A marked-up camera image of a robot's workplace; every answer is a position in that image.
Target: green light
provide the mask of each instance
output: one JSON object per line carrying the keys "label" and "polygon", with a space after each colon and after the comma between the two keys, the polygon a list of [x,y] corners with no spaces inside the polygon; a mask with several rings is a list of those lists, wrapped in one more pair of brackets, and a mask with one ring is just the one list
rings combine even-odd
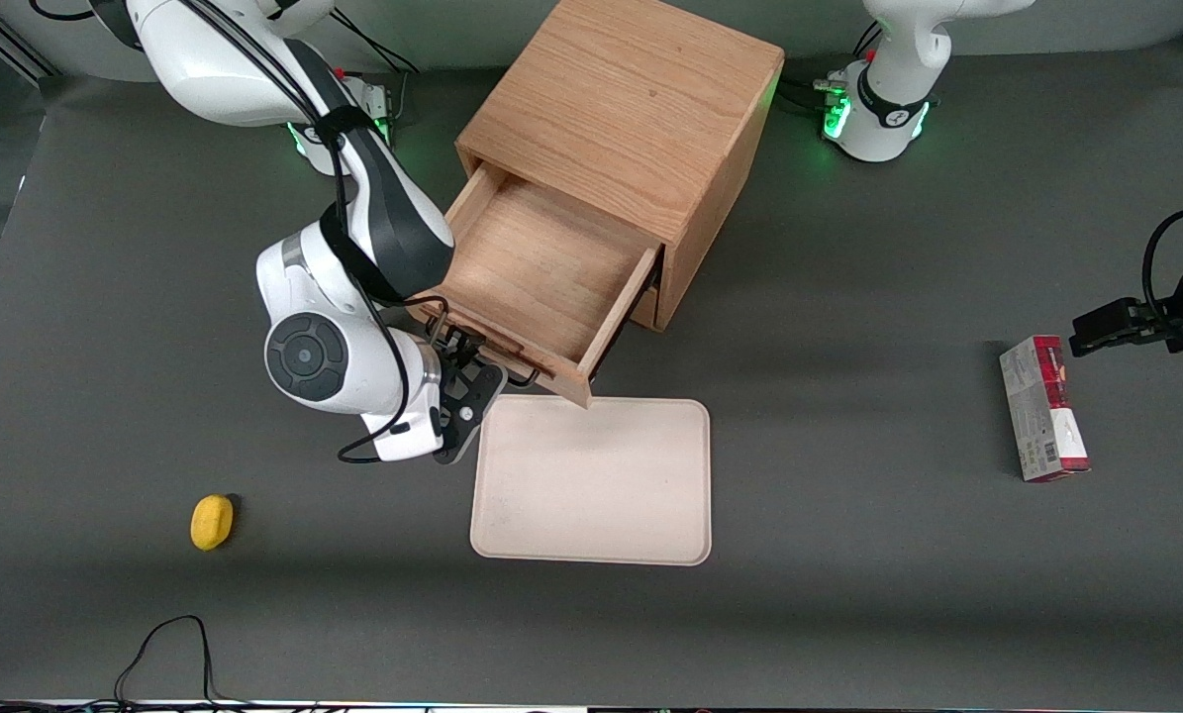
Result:
{"label": "green light", "polygon": [[392,131],[392,128],[389,128],[387,118],[376,118],[375,130],[380,131],[380,136],[384,137],[386,145],[393,145],[393,140],[388,136],[388,131]]}
{"label": "green light", "polygon": [[833,140],[841,136],[841,130],[846,128],[846,119],[851,116],[851,99],[841,96],[839,103],[829,108],[825,117],[825,134]]}
{"label": "green light", "polygon": [[292,122],[287,122],[287,132],[292,135],[292,141],[296,142],[296,153],[305,156],[305,145],[300,145],[300,135],[296,134]]}
{"label": "green light", "polygon": [[912,130],[912,137],[913,138],[917,138],[917,136],[920,136],[920,130],[923,130],[923,128],[925,128],[925,115],[929,114],[929,112],[930,112],[930,102],[926,101],[925,102],[925,106],[920,108],[920,118],[917,118],[917,128],[913,128],[913,130]]}

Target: beige tray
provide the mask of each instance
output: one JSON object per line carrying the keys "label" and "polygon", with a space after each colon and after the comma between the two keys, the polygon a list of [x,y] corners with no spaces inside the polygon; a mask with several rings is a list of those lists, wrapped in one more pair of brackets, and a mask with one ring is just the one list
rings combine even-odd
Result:
{"label": "beige tray", "polygon": [[484,419],[472,504],[484,557],[704,563],[710,416],[696,401],[500,396]]}

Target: wood grain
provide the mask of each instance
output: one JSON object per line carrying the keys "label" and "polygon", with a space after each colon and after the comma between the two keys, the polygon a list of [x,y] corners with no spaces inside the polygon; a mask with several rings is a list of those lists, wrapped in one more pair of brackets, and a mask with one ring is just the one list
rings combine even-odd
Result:
{"label": "wood grain", "polygon": [[[655,241],[595,209],[483,163],[446,220],[450,274],[429,294],[450,324],[486,337],[487,357],[580,406],[590,374],[651,274]],[[421,304],[415,315],[437,313]]]}
{"label": "wood grain", "polygon": [[731,207],[737,202],[749,169],[754,166],[758,153],[758,140],[762,138],[762,127],[768,122],[768,110],[776,95],[776,82],[780,67],[771,76],[763,77],[757,101],[750,105],[744,117],[744,125],[737,131],[737,138],[728,149],[718,173],[710,181],[709,190],[700,199],[700,206],[692,213],[691,220],[683,234],[683,242],[667,249],[670,260],[664,265],[662,284],[658,294],[658,317],[654,329],[662,331],[674,316],[683,293],[692,284],[692,278],[700,270],[713,238],[723,228]]}
{"label": "wood grain", "polygon": [[562,0],[460,135],[460,156],[674,242],[783,57],[655,0]]}

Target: gray wall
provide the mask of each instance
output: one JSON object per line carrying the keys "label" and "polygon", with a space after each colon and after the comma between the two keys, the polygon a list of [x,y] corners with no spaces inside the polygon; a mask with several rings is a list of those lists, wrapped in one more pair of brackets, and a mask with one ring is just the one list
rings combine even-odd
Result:
{"label": "gray wall", "polygon": [[[741,28],[790,56],[849,50],[868,21],[859,0],[671,0]],[[43,0],[50,9],[84,9],[84,0]],[[338,0],[364,31],[424,67],[510,64],[555,0]],[[26,0],[0,0],[0,14],[58,67],[71,73],[150,80],[137,53],[97,21],[35,17]],[[1183,32],[1183,0],[1040,0],[1020,14],[952,26],[961,54],[1130,50]],[[360,40],[334,22],[305,32],[337,66],[383,69]]]}

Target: cardboard box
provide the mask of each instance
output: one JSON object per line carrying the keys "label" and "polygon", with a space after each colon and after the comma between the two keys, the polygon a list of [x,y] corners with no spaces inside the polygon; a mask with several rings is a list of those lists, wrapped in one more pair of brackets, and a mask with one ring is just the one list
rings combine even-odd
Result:
{"label": "cardboard box", "polygon": [[1017,459],[1027,482],[1052,482],[1092,468],[1066,397],[1062,339],[1040,335],[1000,356]]}

